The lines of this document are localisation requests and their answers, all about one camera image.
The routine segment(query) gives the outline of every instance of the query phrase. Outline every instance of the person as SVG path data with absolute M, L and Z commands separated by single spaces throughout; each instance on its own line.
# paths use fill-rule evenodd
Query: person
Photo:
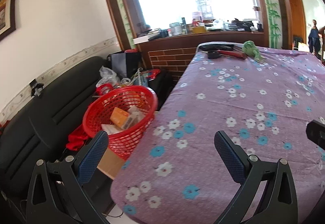
M 320 60 L 321 55 L 319 55 L 319 51 L 321 50 L 321 41 L 320 41 L 319 33 L 324 32 L 325 27 L 318 30 L 316 26 L 317 25 L 316 20 L 313 20 L 313 24 L 314 27 L 311 29 L 311 32 L 308 36 L 309 51 L 313 53 L 315 50 L 315 55 Z

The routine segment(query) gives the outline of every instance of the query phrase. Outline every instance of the wooden door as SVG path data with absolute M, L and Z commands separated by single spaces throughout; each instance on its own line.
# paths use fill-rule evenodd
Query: wooden door
M 303 0 L 289 0 L 292 13 L 292 34 L 300 36 L 307 43 L 306 20 L 303 8 Z

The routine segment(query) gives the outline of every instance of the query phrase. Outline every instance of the bed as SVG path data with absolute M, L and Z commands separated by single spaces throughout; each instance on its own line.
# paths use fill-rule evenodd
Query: bed
M 214 223 L 239 188 L 215 150 L 219 130 L 261 160 L 287 159 L 299 222 L 311 212 L 325 190 L 325 151 L 305 131 L 313 119 L 325 124 L 325 69 L 311 53 L 259 50 L 261 63 L 196 53 L 113 181 L 113 200 L 136 222 Z

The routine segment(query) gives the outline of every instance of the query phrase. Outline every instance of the black bag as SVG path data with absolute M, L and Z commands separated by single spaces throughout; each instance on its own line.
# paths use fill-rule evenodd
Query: black bag
M 125 51 L 110 54 L 107 57 L 108 63 L 120 79 L 131 78 L 139 67 L 141 53 L 125 53 Z

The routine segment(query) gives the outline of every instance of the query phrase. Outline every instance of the cable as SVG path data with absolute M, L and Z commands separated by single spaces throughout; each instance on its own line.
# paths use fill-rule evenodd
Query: cable
M 122 214 L 119 215 L 119 216 L 110 216 L 111 218 L 119 218 L 120 216 L 122 216 L 124 214 L 124 212 L 122 211 Z

